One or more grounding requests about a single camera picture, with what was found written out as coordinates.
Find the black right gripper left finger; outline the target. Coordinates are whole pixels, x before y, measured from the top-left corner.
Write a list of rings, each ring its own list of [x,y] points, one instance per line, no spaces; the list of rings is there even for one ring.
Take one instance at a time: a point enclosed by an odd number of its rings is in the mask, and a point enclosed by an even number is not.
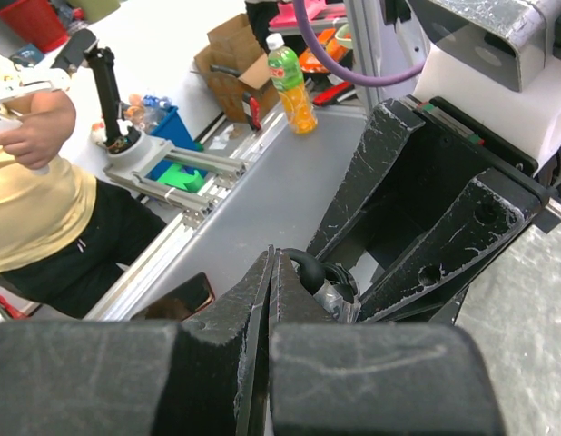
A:
[[[274,252],[183,322],[0,323],[0,435],[261,435]]]

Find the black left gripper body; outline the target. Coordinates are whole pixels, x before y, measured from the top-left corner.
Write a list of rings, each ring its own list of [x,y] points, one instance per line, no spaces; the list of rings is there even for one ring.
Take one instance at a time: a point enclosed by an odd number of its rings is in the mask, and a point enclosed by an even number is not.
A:
[[[453,322],[469,285],[528,227],[550,232],[560,222],[560,197],[550,182],[536,178],[537,166],[443,99],[398,100],[425,122],[413,133],[383,183],[363,206],[359,220],[326,256],[358,279],[368,279],[360,297],[442,217],[468,182],[477,176],[503,176],[530,192],[530,217],[523,229],[473,272],[446,284],[378,322],[417,319]]]

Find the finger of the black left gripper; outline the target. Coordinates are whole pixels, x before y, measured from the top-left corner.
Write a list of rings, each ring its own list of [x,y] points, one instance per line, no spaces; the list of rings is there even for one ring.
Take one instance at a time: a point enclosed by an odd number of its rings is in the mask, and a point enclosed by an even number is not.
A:
[[[363,206],[399,159],[410,136],[424,124],[404,100],[386,100],[374,107],[307,253],[321,259],[347,235],[359,220]]]
[[[471,179],[425,236],[362,299],[360,322],[377,322],[457,283],[515,237],[530,217],[530,192],[503,176]]]

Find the black clip earbud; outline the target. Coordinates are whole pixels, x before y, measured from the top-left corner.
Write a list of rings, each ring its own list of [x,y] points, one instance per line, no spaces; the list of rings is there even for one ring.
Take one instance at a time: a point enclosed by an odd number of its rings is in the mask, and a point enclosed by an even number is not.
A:
[[[314,295],[325,282],[325,271],[321,262],[302,250],[287,248],[284,250],[290,259],[299,265],[300,283],[304,289]]]

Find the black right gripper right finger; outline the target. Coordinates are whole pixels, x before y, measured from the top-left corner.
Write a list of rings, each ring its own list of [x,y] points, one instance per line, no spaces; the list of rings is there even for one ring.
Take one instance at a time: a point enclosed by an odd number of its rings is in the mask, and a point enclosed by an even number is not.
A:
[[[335,322],[277,251],[271,276],[271,426],[277,435],[502,435],[484,358],[441,323]]]

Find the black earbud charging case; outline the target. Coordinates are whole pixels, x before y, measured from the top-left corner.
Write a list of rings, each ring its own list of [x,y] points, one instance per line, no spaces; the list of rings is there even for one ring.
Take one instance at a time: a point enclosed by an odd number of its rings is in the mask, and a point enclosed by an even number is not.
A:
[[[336,321],[355,323],[361,308],[357,281],[340,263],[324,263],[322,268],[325,280],[313,298]]]

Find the operator bare hand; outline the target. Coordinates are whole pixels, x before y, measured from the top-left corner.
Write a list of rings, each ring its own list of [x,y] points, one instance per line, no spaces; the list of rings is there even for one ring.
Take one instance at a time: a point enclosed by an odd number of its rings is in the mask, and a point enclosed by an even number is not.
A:
[[[27,169],[43,170],[74,132],[73,102],[64,91],[44,91],[16,99],[6,107],[22,115],[21,124],[0,133],[0,146]]]

